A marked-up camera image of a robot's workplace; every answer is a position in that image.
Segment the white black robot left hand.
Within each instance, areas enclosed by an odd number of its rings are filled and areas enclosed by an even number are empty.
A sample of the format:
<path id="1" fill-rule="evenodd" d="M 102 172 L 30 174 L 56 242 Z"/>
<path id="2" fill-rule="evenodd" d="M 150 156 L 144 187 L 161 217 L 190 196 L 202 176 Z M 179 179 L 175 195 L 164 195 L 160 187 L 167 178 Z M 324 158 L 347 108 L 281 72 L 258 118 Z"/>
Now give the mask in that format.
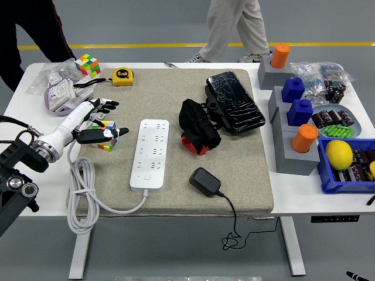
<path id="1" fill-rule="evenodd" d="M 38 137 L 32 147 L 47 162 L 54 163 L 63 155 L 64 148 L 72 141 L 79 144 L 91 144 L 109 142 L 129 132 L 128 128 L 120 129 L 81 129 L 86 121 L 91 121 L 104 127 L 104 124 L 96 117 L 97 113 L 109 113 L 116 109 L 119 103 L 105 98 L 98 98 L 82 102 L 75 108 L 62 123 L 49 135 Z"/>

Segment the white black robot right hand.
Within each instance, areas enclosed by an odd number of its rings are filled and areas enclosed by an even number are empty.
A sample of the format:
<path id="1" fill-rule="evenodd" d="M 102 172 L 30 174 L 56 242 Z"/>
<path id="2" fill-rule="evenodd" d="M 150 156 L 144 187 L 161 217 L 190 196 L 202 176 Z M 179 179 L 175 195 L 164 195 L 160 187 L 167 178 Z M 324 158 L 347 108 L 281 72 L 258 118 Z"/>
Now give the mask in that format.
<path id="1" fill-rule="evenodd" d="M 351 271 L 347 271 L 346 274 L 348 275 L 348 277 L 350 277 L 351 279 L 355 280 L 355 281 L 369 281 L 368 279 L 366 279 L 365 277 L 362 277 L 356 273 L 353 273 Z"/>

